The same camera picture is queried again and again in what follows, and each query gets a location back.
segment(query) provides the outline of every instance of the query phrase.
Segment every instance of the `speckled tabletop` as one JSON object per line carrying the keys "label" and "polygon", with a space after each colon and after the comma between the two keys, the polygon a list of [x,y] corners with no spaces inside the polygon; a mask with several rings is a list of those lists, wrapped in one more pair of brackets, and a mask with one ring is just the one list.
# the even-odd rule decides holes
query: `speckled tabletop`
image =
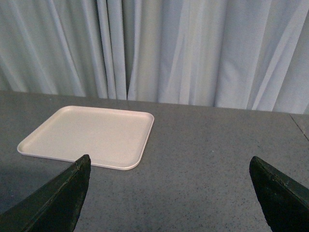
{"label": "speckled tabletop", "polygon": [[251,183],[252,156],[309,187],[309,116],[0,91],[0,213],[69,166],[16,150],[67,105],[155,117],[137,167],[92,167],[76,232],[271,231]]}

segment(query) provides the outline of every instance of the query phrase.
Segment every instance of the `white tray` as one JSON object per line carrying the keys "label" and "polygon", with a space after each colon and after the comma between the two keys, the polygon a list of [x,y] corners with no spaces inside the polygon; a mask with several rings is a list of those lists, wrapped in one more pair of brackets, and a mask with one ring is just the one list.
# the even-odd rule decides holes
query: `white tray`
{"label": "white tray", "polygon": [[119,170],[141,160],[154,116],[150,113],[66,106],[17,147],[23,155],[76,161],[89,154],[92,165]]}

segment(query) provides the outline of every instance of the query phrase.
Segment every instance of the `white curtain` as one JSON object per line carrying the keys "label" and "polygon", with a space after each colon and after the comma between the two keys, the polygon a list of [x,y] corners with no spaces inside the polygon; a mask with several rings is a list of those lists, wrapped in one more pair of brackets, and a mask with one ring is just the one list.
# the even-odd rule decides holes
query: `white curtain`
{"label": "white curtain", "polygon": [[0,90],[309,113],[308,0],[3,0]]}

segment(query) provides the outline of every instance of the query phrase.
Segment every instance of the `curtain fold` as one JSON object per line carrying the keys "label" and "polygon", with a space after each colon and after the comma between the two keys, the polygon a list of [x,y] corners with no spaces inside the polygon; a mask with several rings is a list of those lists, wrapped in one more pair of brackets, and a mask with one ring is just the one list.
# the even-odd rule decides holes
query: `curtain fold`
{"label": "curtain fold", "polygon": [[309,113],[309,1],[4,0],[0,90]]}

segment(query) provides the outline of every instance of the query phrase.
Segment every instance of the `gray table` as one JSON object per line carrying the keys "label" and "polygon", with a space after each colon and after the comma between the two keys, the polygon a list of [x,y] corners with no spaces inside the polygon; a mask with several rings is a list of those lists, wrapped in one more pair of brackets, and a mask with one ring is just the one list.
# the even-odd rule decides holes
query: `gray table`
{"label": "gray table", "polygon": [[77,232],[271,231],[249,176],[254,155],[309,187],[309,116],[0,91],[0,213],[69,166],[16,150],[66,105],[155,117],[136,168],[92,167]]}

